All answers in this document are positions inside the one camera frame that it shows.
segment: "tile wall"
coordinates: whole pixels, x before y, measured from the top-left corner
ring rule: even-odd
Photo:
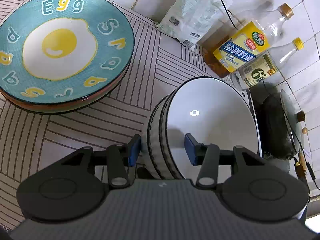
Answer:
[[[155,20],[161,21],[175,0],[114,0],[124,6]],[[305,48],[294,55],[287,68],[266,80],[270,92],[284,89],[290,95],[297,111],[306,113],[308,128],[304,138],[308,160],[312,164],[320,185],[320,0],[233,0],[230,12],[239,20],[245,18],[244,11],[256,8],[276,9],[282,3],[293,8],[294,16],[285,23],[281,39],[275,46],[286,44],[296,37],[305,43]],[[211,28],[201,40],[204,46],[212,46],[233,29],[228,18],[222,19]],[[252,93],[257,100],[263,101],[268,95],[264,88],[256,87]],[[313,195],[315,190],[308,175]]]

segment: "gold bottle cap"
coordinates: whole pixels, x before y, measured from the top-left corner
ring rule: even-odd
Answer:
[[[283,16],[286,17],[287,20],[289,20],[293,16],[292,9],[286,3],[279,6],[279,11]]]
[[[299,37],[295,38],[292,42],[296,45],[298,50],[303,49],[304,45],[303,45],[302,40]]]

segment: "pan lid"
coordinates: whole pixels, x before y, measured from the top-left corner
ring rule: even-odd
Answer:
[[[298,153],[300,150],[299,141],[303,146],[302,127],[300,122],[305,120],[304,112],[300,111],[296,114],[292,101],[283,89],[280,92],[280,100],[282,108],[284,110],[284,119],[287,125],[287,130],[293,150]]]

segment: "power cord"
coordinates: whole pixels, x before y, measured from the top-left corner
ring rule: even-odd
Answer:
[[[221,2],[222,2],[222,5],[223,5],[224,9],[226,10],[226,13],[227,13],[227,15],[228,15],[228,17],[229,17],[230,22],[232,23],[232,25],[234,26],[235,29],[238,29],[238,28],[236,27],[236,25],[233,23],[233,21],[232,21],[230,15],[229,15],[229,12],[228,12],[228,10],[227,10],[227,8],[226,8],[223,0],[221,0]],[[264,88],[266,89],[266,91],[268,92],[268,94],[271,95],[271,96],[273,96],[272,94],[269,93],[268,89],[266,88],[266,85],[265,85],[265,83],[264,83],[264,80],[263,80],[262,82],[263,82]],[[280,105],[281,105],[281,107],[282,107],[282,111],[283,111],[285,117],[287,118],[287,120],[289,120],[289,119],[288,119],[288,116],[287,116],[287,114],[286,114],[286,112],[285,112],[285,110],[283,109],[283,106],[282,106],[281,102],[280,102]],[[314,184],[316,185],[316,188],[317,188],[318,190],[320,190],[320,188],[318,187],[318,185],[317,185],[317,183],[316,183],[316,176],[315,176],[314,173],[313,173],[313,170],[312,170],[312,168],[311,168],[311,166],[310,166],[310,163],[307,162],[306,155],[305,155],[305,153],[304,153],[302,143],[300,142],[300,140],[299,140],[296,132],[292,129],[292,126],[291,126],[291,125],[290,125],[290,129],[291,129],[291,131],[293,132],[294,136],[296,137],[297,141],[299,142],[300,149],[301,149],[301,151],[302,151],[302,153],[303,153],[303,158],[304,158],[305,161],[306,161],[306,165],[307,165],[308,171],[309,171],[309,173],[310,173],[310,176],[311,176],[311,178],[312,178],[312,181],[313,181]],[[295,157],[291,156],[291,158],[294,159],[296,163],[298,162]]]
[[[230,15],[229,15],[229,13],[228,13],[228,10],[227,10],[227,8],[226,8],[223,0],[221,0],[221,2],[222,2],[222,5],[223,5],[224,9],[226,10],[226,13],[227,13],[227,15],[228,15],[228,17],[229,17],[229,20],[230,20],[230,22],[232,23],[233,27],[236,28],[236,29],[238,29],[238,28],[235,26],[235,24],[233,23],[233,21],[231,20],[231,17],[230,17]]]

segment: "lid knob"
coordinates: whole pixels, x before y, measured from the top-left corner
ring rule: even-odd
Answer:
[[[296,118],[298,122],[303,122],[306,119],[306,115],[304,114],[303,111],[300,111],[299,113],[296,114]]]

